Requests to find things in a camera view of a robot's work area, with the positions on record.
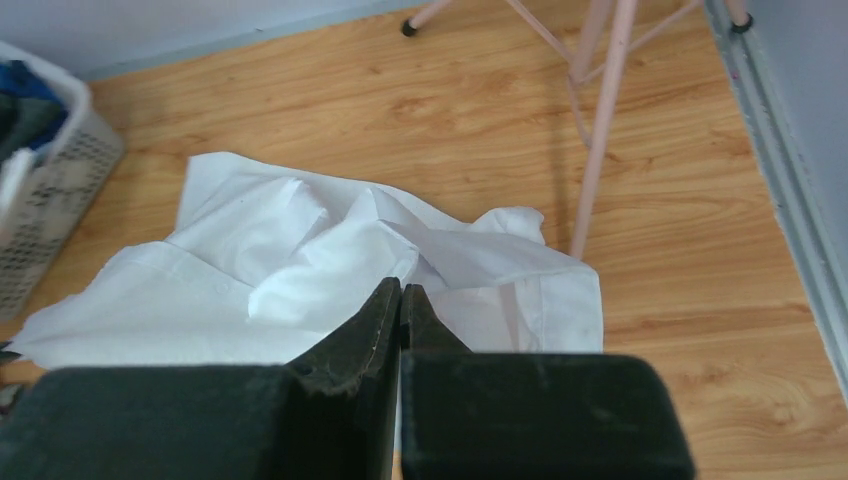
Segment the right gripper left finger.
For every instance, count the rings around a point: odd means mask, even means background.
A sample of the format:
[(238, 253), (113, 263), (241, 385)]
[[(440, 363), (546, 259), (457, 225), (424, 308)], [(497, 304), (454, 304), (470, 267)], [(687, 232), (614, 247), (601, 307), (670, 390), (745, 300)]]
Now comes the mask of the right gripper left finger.
[(400, 282), (284, 365), (65, 368), (1, 428), (5, 479), (388, 479)]

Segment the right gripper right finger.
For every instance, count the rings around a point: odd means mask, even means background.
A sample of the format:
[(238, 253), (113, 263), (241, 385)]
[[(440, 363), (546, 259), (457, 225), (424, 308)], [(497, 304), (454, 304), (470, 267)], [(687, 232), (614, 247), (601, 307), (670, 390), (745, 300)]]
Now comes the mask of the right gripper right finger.
[(407, 479), (692, 479), (658, 372), (618, 354), (475, 353), (419, 285), (399, 313)]

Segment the white long sleeve shirt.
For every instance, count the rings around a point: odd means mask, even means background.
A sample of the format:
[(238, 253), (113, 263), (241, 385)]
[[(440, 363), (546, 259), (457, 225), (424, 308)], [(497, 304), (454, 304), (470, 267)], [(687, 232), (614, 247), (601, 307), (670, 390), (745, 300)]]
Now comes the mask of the white long sleeve shirt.
[(45, 369), (281, 364), (392, 277), (424, 287), (475, 351), (600, 352), (598, 274), (549, 248), (542, 223), (529, 207), (466, 223), (388, 185), (203, 154), (173, 232), (120, 250), (10, 350)]

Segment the white plastic laundry basket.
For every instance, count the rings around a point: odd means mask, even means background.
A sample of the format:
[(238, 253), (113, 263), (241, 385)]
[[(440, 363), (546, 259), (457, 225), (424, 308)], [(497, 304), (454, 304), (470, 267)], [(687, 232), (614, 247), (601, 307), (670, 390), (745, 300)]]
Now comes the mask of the white plastic laundry basket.
[(91, 90), (71, 72), (3, 42), (3, 61), (21, 60), (68, 112), (35, 155), (20, 194), (1, 217), (1, 320), (23, 310), (65, 241), (125, 153), (121, 137), (94, 109)]

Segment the blue shirt in basket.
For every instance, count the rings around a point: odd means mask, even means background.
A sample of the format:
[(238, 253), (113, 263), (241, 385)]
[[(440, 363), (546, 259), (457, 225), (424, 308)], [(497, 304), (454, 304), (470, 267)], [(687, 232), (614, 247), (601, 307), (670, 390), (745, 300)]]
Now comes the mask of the blue shirt in basket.
[(21, 60), (1, 63), (1, 159), (50, 143), (68, 116), (55, 92)]

